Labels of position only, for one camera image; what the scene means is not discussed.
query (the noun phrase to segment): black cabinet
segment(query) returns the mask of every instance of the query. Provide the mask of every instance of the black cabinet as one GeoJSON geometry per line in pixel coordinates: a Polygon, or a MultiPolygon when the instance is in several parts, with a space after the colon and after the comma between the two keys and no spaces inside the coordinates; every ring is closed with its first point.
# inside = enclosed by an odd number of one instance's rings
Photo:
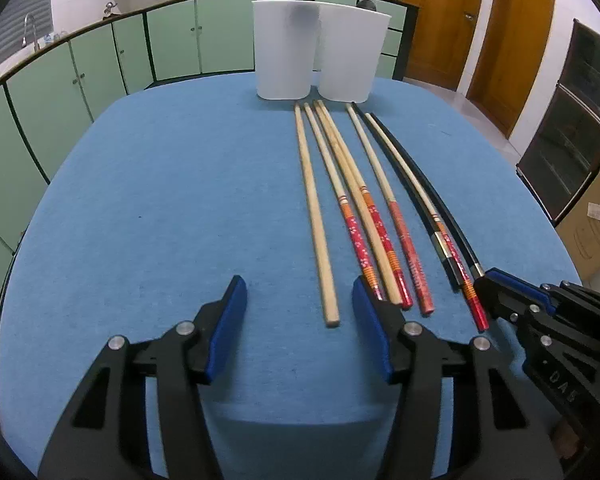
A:
{"type": "Polygon", "coordinates": [[[575,21],[554,97],[518,174],[554,225],[600,169],[600,35],[575,21]]]}

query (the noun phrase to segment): metal pin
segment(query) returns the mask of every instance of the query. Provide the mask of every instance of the metal pin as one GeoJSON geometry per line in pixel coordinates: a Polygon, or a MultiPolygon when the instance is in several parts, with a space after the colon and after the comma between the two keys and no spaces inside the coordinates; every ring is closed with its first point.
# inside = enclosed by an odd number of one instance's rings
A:
{"type": "Polygon", "coordinates": [[[176,325],[176,332],[180,335],[189,335],[196,329],[190,321],[181,321],[176,325]]]}
{"type": "Polygon", "coordinates": [[[112,350],[120,350],[124,345],[125,338],[121,335],[113,336],[111,339],[109,339],[109,342],[107,343],[107,346],[112,350]]]}
{"type": "Polygon", "coordinates": [[[410,321],[404,324],[402,328],[405,334],[411,336],[418,336],[422,334],[422,325],[420,323],[416,323],[415,321],[410,321]]]}
{"type": "Polygon", "coordinates": [[[487,338],[479,336],[474,339],[474,346],[478,350],[485,351],[491,348],[491,342],[487,338]]]}

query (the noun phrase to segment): blue gripper pad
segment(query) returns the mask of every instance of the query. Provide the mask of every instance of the blue gripper pad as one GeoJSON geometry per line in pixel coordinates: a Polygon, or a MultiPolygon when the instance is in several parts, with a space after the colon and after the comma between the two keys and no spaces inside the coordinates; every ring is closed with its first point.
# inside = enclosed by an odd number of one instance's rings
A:
{"type": "Polygon", "coordinates": [[[382,378],[387,383],[391,383],[394,375],[394,366],[390,358],[389,338],[382,328],[378,313],[366,293],[362,280],[362,277],[360,277],[353,283],[353,291],[351,293],[353,313],[356,316],[358,329],[369,346],[372,360],[378,367],[382,378]]]}
{"type": "Polygon", "coordinates": [[[553,316],[555,314],[555,307],[551,303],[551,298],[549,295],[538,288],[529,285],[527,282],[523,280],[519,280],[508,274],[504,274],[500,272],[498,269],[490,269],[486,272],[487,276],[491,278],[494,282],[500,283],[502,285],[510,286],[510,288],[515,288],[523,293],[525,296],[533,298],[534,302],[538,305],[544,306],[547,314],[549,316],[553,316]]]}
{"type": "Polygon", "coordinates": [[[247,308],[247,284],[240,276],[234,276],[221,303],[224,303],[225,307],[208,343],[209,354],[205,376],[209,384],[224,370],[229,350],[240,330],[244,311],[247,308]]]}

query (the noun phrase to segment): table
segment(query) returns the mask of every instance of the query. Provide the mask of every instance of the table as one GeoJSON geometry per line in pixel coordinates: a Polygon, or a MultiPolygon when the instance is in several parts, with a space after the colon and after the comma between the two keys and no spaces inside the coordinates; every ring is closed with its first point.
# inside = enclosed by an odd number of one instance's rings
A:
{"type": "MultiPolygon", "coordinates": [[[[254,88],[253,73],[245,73],[125,97],[96,120],[53,179],[22,241],[0,326],[0,423],[33,470],[111,335],[158,337],[219,299],[241,274],[249,303],[237,350],[217,382],[201,387],[225,478],[374,477],[398,387],[381,381],[358,338],[350,292],[360,270],[308,130],[341,315],[339,328],[324,327],[292,105],[261,100],[254,88]]],[[[344,106],[328,105],[390,224],[344,106]]],[[[485,269],[536,284],[579,283],[512,167],[456,111],[421,88],[385,79],[376,80],[363,109],[411,153],[485,269]]],[[[406,192],[381,161],[437,307],[430,319],[417,307],[405,318],[467,342],[476,331],[464,299],[450,290],[406,192]]],[[[512,329],[498,322],[489,336],[521,375],[512,329]]],[[[555,420],[535,387],[520,380],[548,423],[555,420]]],[[[449,388],[445,380],[447,400],[449,388]]],[[[151,382],[147,409],[152,463],[164,473],[151,382]]],[[[445,401],[439,473],[451,410],[445,401]]]]}

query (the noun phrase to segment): white container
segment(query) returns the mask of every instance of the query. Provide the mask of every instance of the white container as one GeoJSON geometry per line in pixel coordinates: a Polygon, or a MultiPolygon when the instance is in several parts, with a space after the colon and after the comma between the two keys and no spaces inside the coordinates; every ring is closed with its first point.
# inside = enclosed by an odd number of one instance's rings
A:
{"type": "Polygon", "coordinates": [[[318,2],[254,1],[253,39],[260,97],[296,100],[309,95],[319,15],[318,2]]]}
{"type": "Polygon", "coordinates": [[[320,4],[322,97],[347,103],[368,99],[390,19],[372,10],[320,4]]]}

